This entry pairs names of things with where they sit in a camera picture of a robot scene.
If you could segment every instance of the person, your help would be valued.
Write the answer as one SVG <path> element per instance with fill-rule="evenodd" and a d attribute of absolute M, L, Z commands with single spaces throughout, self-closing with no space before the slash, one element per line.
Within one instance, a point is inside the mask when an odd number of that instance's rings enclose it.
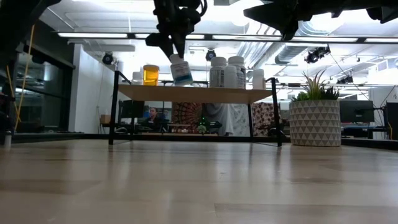
<path fill-rule="evenodd" d="M 160 129 L 161 120 L 157 117 L 157 109 L 150 108 L 149 110 L 149 118 L 145 120 L 144 126 L 153 129 L 154 131 L 158 131 Z"/>

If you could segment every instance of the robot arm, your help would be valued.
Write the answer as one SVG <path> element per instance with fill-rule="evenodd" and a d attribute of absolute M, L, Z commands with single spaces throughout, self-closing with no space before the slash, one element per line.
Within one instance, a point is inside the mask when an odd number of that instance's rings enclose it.
<path fill-rule="evenodd" d="M 201 0 L 154 0 L 154 3 L 159 33 L 149 35 L 146 44 L 160 47 L 167 58 L 174 53 L 174 44 L 180 58 L 184 58 L 185 40 L 206 13 L 207 0 L 203 0 L 203 3 Z"/>

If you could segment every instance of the wooden floor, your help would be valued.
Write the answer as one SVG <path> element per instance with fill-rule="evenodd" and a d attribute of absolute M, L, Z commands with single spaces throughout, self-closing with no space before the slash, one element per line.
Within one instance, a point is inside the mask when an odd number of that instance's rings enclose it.
<path fill-rule="evenodd" d="M 398 223 L 398 153 L 106 141 L 0 153 L 4 224 Z"/>

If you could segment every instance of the yellow bottle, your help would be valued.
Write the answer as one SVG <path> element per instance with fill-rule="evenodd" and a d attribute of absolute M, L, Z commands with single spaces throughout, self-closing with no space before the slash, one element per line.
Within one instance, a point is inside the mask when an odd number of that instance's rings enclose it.
<path fill-rule="evenodd" d="M 144 85 L 156 86 L 159 79 L 159 67 L 144 65 Z"/>

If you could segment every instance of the white patterned planter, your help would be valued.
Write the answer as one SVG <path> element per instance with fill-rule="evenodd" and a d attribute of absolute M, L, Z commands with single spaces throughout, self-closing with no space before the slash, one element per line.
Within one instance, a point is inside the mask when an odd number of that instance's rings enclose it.
<path fill-rule="evenodd" d="M 291 102 L 290 140 L 298 146 L 341 145 L 340 104 L 336 100 Z"/>

